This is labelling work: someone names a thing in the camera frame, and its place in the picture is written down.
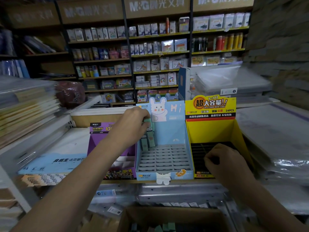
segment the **white bunny cartoon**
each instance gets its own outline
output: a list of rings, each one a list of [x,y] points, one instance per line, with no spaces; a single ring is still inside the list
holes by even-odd
[[[166,121],[168,110],[165,109],[166,98],[161,98],[159,103],[154,98],[150,98],[152,122]]]

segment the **brick wall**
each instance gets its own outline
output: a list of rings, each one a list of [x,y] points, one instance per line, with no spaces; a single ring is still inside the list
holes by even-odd
[[[255,0],[246,50],[269,95],[309,110],[309,0]]]

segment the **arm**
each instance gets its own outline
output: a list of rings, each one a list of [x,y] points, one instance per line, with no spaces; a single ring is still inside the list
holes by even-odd
[[[214,164],[212,158],[219,158],[220,163]],[[245,159],[236,150],[217,144],[204,160],[215,178],[250,207],[270,231],[309,231],[254,178]]]
[[[109,134],[50,193],[41,199],[11,232],[74,231],[114,161],[146,132],[149,112],[127,109]]]

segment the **yellow display box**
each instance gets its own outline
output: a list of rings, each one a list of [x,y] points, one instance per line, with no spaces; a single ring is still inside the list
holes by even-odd
[[[217,143],[237,149],[251,169],[253,161],[236,121],[236,98],[198,95],[185,101],[194,178],[213,178],[205,167],[204,156]]]

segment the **hand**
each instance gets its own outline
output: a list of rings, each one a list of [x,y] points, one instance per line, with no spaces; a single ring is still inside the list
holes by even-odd
[[[211,159],[219,158],[220,163],[214,164]],[[223,145],[217,144],[205,157],[205,166],[212,175],[230,191],[241,191],[256,183],[245,159],[238,151]]]
[[[149,122],[142,124],[144,118],[150,118],[146,109],[140,107],[127,109],[112,126],[107,138],[109,138],[111,144],[117,145],[123,150],[129,148],[140,140],[150,126]]]

